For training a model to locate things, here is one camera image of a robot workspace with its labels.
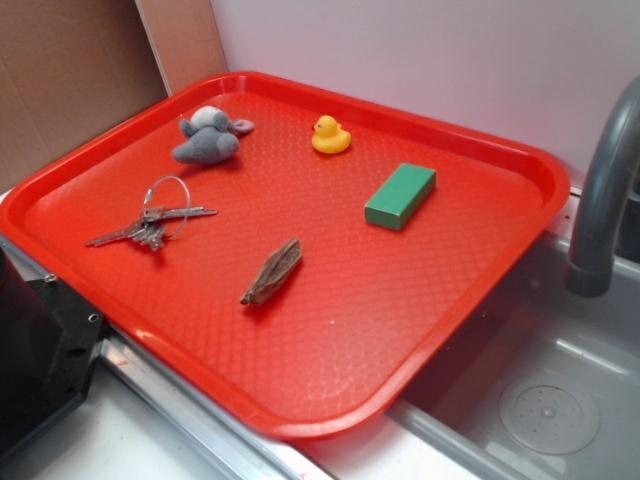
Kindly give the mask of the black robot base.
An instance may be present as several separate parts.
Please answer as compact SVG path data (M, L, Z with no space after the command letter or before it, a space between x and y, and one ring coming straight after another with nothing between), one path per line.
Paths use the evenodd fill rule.
M104 330L67 283L26 280L1 254L2 462L85 401Z

